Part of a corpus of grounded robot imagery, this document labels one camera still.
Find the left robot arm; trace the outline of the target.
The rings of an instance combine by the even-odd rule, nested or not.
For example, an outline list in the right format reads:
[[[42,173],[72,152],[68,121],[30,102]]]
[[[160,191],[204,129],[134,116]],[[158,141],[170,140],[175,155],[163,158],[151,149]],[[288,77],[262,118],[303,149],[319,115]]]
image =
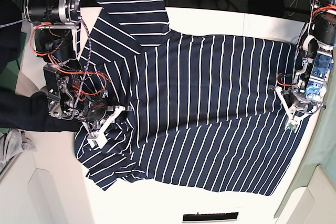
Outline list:
[[[328,75],[335,51],[335,0],[312,0],[309,20],[304,24],[295,49],[301,69],[277,75],[274,90],[283,105],[286,129],[296,131],[305,118],[323,107]]]

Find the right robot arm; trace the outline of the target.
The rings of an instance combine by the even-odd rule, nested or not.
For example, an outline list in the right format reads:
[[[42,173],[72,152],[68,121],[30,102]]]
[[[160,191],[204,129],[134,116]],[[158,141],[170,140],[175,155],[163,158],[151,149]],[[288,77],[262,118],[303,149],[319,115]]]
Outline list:
[[[29,99],[18,128],[35,132],[86,130],[88,139],[118,138],[116,121],[129,107],[117,100],[115,62],[98,63],[98,51],[88,37],[86,56],[78,59],[80,0],[25,0],[24,14],[34,24],[30,45],[43,59],[46,92]]]

